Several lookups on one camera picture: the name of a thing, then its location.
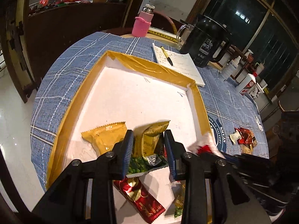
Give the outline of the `green pea snack packet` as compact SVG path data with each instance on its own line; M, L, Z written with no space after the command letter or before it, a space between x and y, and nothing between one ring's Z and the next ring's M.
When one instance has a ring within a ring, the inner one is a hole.
M127 178L136 178L168 166L164 132L169 121L159 121L134 129L133 150Z

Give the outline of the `clear cracker packet yellow ends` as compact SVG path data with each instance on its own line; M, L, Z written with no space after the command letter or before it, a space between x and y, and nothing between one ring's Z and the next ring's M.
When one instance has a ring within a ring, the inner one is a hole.
M257 140L256 140L256 137L254 135L254 133L251 131L250 132L250 148L255 148L257 146Z

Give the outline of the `white wrapper snack packet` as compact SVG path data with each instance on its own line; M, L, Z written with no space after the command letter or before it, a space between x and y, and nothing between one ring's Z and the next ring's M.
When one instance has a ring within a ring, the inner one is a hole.
M233 134L229 135L229 138L231 140L231 142L233 143L233 145L238 144L238 140L241 139L241 135L239 133L238 130L236 130Z

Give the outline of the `red foil snack packet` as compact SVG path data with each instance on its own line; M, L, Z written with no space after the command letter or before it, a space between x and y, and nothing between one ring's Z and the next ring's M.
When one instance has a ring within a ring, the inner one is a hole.
M251 130L240 127L240 128L235 128L235 130L238 130L240 135L241 135L241 139L238 140L238 144L246 144L249 145L250 144L250 132Z

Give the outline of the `red white snack packet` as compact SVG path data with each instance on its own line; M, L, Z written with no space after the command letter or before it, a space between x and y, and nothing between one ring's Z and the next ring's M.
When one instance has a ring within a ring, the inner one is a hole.
M211 153L225 159L224 155L216 147L214 136L209 132L200 136L199 139L188 146L187 149L196 155Z

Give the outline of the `golden snack packet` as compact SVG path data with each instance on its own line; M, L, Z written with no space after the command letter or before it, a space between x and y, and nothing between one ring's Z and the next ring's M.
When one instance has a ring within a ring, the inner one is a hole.
M81 133L82 139L89 142L97 157L111 151L114 145L122 141L126 135L125 122L116 122L96 127Z

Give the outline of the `long red foil packet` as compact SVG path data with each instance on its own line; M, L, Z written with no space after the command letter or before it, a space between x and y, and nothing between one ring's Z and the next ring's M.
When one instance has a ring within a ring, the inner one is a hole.
M137 210L146 223L152 223L166 211L161 203L144 187L139 178L113 181L116 189Z

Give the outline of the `blue plaid tablecloth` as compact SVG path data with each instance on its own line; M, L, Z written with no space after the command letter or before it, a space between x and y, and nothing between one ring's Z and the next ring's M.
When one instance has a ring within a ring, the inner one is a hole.
M96 61L108 50L156 61L153 46L158 41L149 38L123 38L95 32L67 48L50 67L41 81L33 104L30 124L31 162L42 187L47 183L46 172L60 121L76 91ZM251 130L257 141L255 156L268 158L269 147L261 117L251 97L236 91L236 82L219 80L219 71L211 66L199 69L205 86L200 93L217 147L230 155L239 154L229 135L236 127Z

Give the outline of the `gold taped cardboard tray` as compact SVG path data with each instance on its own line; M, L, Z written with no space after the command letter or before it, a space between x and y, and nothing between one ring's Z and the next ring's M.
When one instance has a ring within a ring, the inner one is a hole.
M93 66L60 123L48 163L51 185L73 159L94 160L81 132L124 122L135 134L168 121L175 140L188 148L212 131L195 81L169 66L107 51Z

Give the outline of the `white notebook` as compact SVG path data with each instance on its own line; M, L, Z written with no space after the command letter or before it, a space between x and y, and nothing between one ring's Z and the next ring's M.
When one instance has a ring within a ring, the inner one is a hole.
M158 64L193 79L200 87L205 86L205 82L203 81L202 76L200 75L189 54L179 54L173 51L166 50L167 54L173 62L173 66L171 66L164 56L160 46L156 46L154 43L152 43L152 48L154 50L154 55Z

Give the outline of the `white spray bottle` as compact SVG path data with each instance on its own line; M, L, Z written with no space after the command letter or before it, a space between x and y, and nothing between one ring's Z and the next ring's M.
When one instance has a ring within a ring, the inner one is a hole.
M226 67L220 73L222 81L226 81L232 75L232 73L238 68L240 60L241 56L238 56L226 65Z

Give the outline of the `yellow black pen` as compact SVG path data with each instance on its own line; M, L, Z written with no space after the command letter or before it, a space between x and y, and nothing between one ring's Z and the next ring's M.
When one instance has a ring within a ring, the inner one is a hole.
M173 62L172 62L171 58L169 57L169 55L167 54L167 52L166 52L166 50L164 49L163 46L161 46L161 50L162 50L164 56L166 57L168 63L169 63L171 66L173 66Z

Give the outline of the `black electric kettle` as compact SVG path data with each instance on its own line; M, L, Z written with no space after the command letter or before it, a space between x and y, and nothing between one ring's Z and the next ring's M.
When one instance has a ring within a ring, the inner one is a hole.
M189 54L198 67L218 63L232 44L232 34L217 21L198 15L193 24L184 22L176 34L180 53Z

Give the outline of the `yellow tape measure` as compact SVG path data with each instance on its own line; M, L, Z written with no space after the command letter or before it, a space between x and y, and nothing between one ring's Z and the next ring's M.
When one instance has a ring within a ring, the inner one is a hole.
M154 27L150 27L149 30L148 30L148 33L157 35L157 36L162 37L162 38L166 38L166 39L171 40L171 41L177 41L176 34L169 33L167 31L164 31L164 30L161 30L161 29L156 29Z

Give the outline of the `pink sleeved water bottle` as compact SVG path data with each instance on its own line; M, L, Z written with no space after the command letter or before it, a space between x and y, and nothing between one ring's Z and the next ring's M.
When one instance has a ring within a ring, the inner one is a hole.
M146 37L147 32L151 26L151 21L154 16L155 6L146 4L140 14L135 17L132 35L134 37Z

